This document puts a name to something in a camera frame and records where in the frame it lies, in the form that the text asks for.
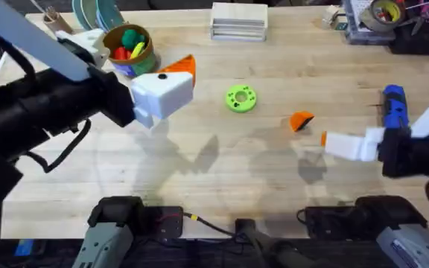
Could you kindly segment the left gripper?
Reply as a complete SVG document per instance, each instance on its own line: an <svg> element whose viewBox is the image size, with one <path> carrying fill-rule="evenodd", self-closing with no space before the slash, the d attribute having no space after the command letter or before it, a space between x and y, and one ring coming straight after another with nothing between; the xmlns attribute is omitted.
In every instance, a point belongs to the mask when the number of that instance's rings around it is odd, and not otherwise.
<svg viewBox="0 0 429 268"><path fill-rule="evenodd" d="M196 61L192 54L158 73L133 79L132 94L115 73L94 66L87 71L89 77L78 82L50 68L38 73L42 106L39 114L43 128L50 134L64 133L98 112L120 127L135 119L167 118L193 99L196 84Z"/></svg>

